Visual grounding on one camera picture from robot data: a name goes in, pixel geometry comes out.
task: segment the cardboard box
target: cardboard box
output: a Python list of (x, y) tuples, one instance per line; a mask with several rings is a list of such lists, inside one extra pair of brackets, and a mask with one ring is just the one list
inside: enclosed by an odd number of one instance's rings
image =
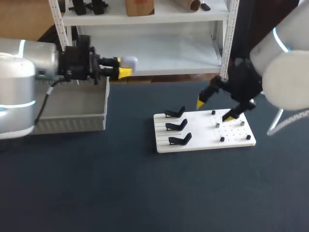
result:
[(155, 14), (155, 0), (126, 0), (128, 16), (145, 16)]

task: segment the black cable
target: black cable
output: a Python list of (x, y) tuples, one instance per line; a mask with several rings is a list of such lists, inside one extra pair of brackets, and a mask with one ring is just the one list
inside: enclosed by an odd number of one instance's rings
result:
[[(59, 84), (60, 82), (62, 82), (62, 81), (61, 81), (61, 80), (55, 81), (54, 83), (52, 83), (52, 84), (50, 85), (49, 88), (55, 87), (55, 86), (56, 86), (57, 84)], [(43, 113), (43, 111), (44, 111), (44, 109), (45, 109), (45, 106), (46, 106), (47, 100), (48, 100), (48, 98), (49, 98), (49, 95), (50, 95), (50, 91), (48, 90), (47, 93), (46, 93), (46, 95), (45, 95), (45, 97), (44, 97), (44, 101), (43, 101), (43, 104), (42, 104), (42, 106), (41, 106), (40, 112), (39, 112), (37, 118), (36, 118), (35, 121), (34, 121), (34, 125), (35, 125), (35, 126), (38, 124), (38, 122), (39, 122), (39, 120), (40, 120), (40, 117), (41, 117), (41, 115), (42, 115), (42, 113)]]

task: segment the cardboard tube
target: cardboard tube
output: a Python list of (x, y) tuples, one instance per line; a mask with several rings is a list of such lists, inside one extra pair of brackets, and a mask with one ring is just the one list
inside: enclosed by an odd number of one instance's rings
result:
[(200, 0), (175, 0), (175, 1), (190, 12), (198, 11), (199, 7), (201, 6)]

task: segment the dark blue table surface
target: dark blue table surface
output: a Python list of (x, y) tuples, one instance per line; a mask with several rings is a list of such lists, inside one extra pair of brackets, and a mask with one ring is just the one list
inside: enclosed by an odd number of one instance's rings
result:
[[(106, 131), (2, 151), (0, 231), (308, 231), (309, 120), (267, 137), (277, 110), (263, 95), (246, 113), (255, 147), (156, 152), (153, 115), (194, 111), (207, 84), (112, 85)], [(220, 93), (204, 109), (234, 105)]]

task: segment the metal tray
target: metal tray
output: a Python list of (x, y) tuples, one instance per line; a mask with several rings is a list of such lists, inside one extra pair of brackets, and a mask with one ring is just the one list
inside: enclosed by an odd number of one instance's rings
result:
[[(48, 88), (49, 83), (38, 82), (35, 115)], [(101, 80), (98, 86), (91, 80), (58, 84), (33, 134), (105, 130), (109, 90), (108, 79)]]

